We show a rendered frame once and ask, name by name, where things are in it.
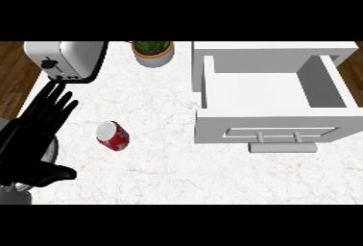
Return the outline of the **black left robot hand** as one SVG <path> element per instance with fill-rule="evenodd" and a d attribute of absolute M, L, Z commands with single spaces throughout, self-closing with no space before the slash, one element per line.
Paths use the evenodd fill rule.
<path fill-rule="evenodd" d="M 54 134 L 78 106 L 69 102 L 72 92 L 65 84 L 48 82 L 38 92 L 20 117 L 0 131 L 0 185 L 20 183 L 44 187 L 76 178 L 76 171 L 62 165 L 41 161 Z"/>

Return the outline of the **red soda can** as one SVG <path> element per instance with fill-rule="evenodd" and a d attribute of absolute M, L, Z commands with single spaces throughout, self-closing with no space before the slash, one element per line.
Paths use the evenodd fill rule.
<path fill-rule="evenodd" d="M 113 151 L 122 151 L 128 146 L 128 133 L 115 121 L 104 121 L 96 129 L 97 142 Z"/>

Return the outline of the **white open drawer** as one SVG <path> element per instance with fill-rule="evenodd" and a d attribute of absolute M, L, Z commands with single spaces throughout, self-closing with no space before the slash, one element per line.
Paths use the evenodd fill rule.
<path fill-rule="evenodd" d="M 363 132 L 363 108 L 327 56 L 292 73 L 218 73 L 202 63 L 194 142 L 332 142 Z"/>

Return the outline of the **white drawer cabinet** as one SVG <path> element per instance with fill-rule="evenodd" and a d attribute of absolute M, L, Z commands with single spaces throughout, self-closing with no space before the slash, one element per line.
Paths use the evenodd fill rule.
<path fill-rule="evenodd" d="M 355 50 L 352 41 L 193 41 L 191 90 L 200 92 L 205 56 L 220 73 L 292 73 L 311 56 L 329 56 L 339 65 Z"/>

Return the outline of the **silver toaster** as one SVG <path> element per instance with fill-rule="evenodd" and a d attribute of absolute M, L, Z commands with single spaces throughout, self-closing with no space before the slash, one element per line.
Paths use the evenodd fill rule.
<path fill-rule="evenodd" d="M 107 44 L 107 41 L 26 41 L 22 47 L 51 81 L 88 84 L 103 64 Z"/>

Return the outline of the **potted green plant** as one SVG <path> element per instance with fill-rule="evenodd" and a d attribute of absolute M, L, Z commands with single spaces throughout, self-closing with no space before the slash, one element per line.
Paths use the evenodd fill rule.
<path fill-rule="evenodd" d="M 174 43 L 171 41 L 131 41 L 131 51 L 135 61 L 149 68 L 166 65 L 174 56 Z"/>

